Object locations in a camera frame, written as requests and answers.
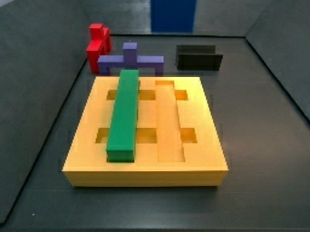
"gray table surface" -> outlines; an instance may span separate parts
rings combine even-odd
[[[219,188],[73,188],[61,166],[94,76],[85,64],[0,229],[310,228],[308,121],[243,39],[113,36],[164,55],[165,76],[199,76],[229,172]],[[179,72],[177,44],[215,44],[219,72]],[[152,75],[152,70],[143,70]]]

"blue box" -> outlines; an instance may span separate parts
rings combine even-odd
[[[151,0],[151,32],[192,33],[196,0]]]

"purple cross-shaped block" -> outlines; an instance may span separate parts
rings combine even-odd
[[[98,56],[97,66],[101,75],[109,75],[109,68],[153,68],[155,76],[163,76],[163,56],[137,55],[136,47],[136,43],[122,43],[122,55]]]

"yellow block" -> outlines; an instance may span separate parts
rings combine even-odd
[[[135,163],[106,162],[117,77],[96,77],[62,172],[76,187],[219,186],[227,174],[199,77],[140,77]]]

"green bar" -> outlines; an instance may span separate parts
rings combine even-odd
[[[121,70],[106,143],[108,162],[135,162],[139,70]]]

